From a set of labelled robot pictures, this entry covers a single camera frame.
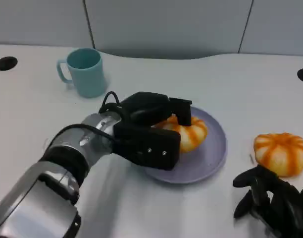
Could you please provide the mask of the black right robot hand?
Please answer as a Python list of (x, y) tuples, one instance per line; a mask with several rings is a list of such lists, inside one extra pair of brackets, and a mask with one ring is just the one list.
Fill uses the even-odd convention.
[(233, 187), (247, 186), (250, 190), (238, 203), (235, 220), (251, 214), (276, 238), (303, 238), (303, 189), (298, 191), (261, 165), (234, 178)]

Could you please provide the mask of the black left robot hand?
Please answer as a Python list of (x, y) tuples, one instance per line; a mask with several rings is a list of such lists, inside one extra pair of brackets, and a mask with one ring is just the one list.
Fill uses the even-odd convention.
[(191, 125), (191, 100), (171, 98), (152, 92), (137, 92), (120, 103), (131, 122), (141, 126), (153, 126), (177, 117), (179, 125)]

